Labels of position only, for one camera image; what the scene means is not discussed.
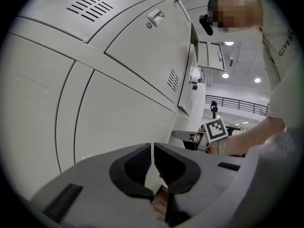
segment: ventilation slot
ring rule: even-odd
[[[193,101],[191,100],[190,105],[189,105],[189,110],[190,110],[190,111],[191,111],[191,109],[192,109],[192,103],[193,103]]]
[[[174,70],[171,68],[167,84],[171,87],[171,89],[174,92],[176,92],[178,83],[179,83],[179,78],[175,74]]]
[[[66,9],[81,15],[89,21],[95,22],[105,13],[112,10],[113,7],[100,0],[78,0],[75,4],[71,4],[70,8]]]

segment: ceiling light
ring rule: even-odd
[[[225,41],[225,44],[226,44],[227,46],[232,46],[232,45],[234,44],[234,42]]]

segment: black and white square marker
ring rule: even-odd
[[[213,142],[228,136],[223,120],[219,117],[204,123],[208,142]]]

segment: balcony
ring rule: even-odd
[[[263,116],[266,116],[268,112],[268,106],[265,105],[220,96],[206,95],[206,103],[211,104],[212,101],[217,102],[218,106],[238,109]]]

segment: round ceiling light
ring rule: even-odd
[[[226,44],[227,46],[232,46],[232,45],[234,44],[234,42],[225,41],[225,44]]]

